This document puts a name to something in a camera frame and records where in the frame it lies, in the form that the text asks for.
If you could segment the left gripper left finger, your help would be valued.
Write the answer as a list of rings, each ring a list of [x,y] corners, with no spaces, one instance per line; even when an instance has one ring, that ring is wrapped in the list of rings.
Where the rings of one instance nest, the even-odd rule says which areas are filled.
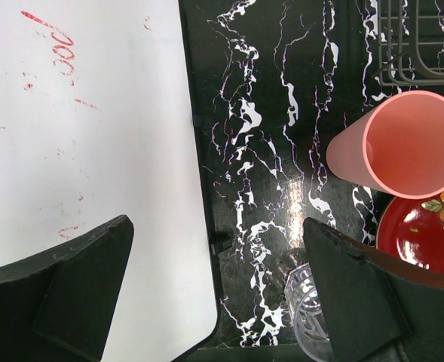
[[[120,215],[0,267],[0,361],[100,361],[133,236]]]

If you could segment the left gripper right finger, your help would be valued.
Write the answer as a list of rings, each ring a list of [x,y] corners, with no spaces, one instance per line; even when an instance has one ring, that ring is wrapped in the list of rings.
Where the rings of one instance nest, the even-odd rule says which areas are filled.
[[[444,274],[310,217],[303,229],[337,361],[444,361]]]

